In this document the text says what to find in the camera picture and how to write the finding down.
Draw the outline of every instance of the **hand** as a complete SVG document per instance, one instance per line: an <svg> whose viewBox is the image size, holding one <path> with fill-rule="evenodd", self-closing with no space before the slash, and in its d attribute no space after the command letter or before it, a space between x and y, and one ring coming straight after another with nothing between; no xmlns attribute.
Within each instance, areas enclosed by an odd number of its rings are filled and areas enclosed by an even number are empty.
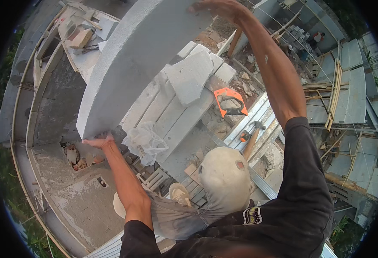
<svg viewBox="0 0 378 258"><path fill-rule="evenodd" d="M249 11L235 0L201 0L189 7L188 12L195 13L205 9L209 10L213 17L219 15L231 23L237 23L242 13L245 10Z"/></svg>
<svg viewBox="0 0 378 258"><path fill-rule="evenodd" d="M88 144L94 148L103 149L106 145L108 145L110 142L114 142L114 137L109 131L106 135L99 136L94 140L87 140L84 139L82 143Z"/></svg>

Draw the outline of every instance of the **black t-shirt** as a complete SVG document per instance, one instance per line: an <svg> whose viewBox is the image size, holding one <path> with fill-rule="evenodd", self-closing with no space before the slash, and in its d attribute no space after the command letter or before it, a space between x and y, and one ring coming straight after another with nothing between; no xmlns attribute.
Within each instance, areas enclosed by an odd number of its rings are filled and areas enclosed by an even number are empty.
<svg viewBox="0 0 378 258"><path fill-rule="evenodd" d="M275 257L319 257L331 234L332 215L333 204L308 120L295 117L285 125L284 175L276 199L229 214L163 254L152 230L140 221L129 221L124 225L120 258L210 258L216 255L210 250L238 244Z"/></svg>

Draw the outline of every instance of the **bundle of bamboo poles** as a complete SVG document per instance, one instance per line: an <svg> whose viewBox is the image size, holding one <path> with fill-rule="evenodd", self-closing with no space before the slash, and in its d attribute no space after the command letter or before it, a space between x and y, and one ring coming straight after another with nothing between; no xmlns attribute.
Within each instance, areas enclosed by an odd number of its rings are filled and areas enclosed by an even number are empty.
<svg viewBox="0 0 378 258"><path fill-rule="evenodd" d="M331 89L330 101L328 102L328 117L325 122L325 127L330 131L332 122L334 121L335 111L338 105L340 88L341 88L341 76L342 76L342 67L340 65L340 55L341 55L341 42L338 43L337 58L335 59L335 68L334 68L334 86Z"/></svg>

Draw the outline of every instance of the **claw hammer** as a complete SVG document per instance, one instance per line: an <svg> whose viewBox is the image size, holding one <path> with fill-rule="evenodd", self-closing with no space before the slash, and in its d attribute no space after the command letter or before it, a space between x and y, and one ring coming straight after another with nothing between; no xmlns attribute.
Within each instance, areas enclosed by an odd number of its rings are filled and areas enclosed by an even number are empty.
<svg viewBox="0 0 378 258"><path fill-rule="evenodd" d="M245 157L245 160L248 162L249 155L251 154L252 148L255 145L256 138L258 138L259 130L262 128L262 130L266 129L266 126L264 126L260 121L253 121L249 125L254 125L255 126L255 131L250 137L248 144L245 147L245 151L243 152L243 155Z"/></svg>

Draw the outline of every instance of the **concrete beam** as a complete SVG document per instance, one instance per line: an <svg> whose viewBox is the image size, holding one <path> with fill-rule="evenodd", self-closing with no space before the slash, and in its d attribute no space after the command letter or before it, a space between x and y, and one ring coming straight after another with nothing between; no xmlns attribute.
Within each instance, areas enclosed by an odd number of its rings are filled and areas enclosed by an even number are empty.
<svg viewBox="0 0 378 258"><path fill-rule="evenodd" d="M194 0L140 0L126 13L99 57L77 120L81 138L119 125L157 73L212 23L209 12L190 14Z"/></svg>

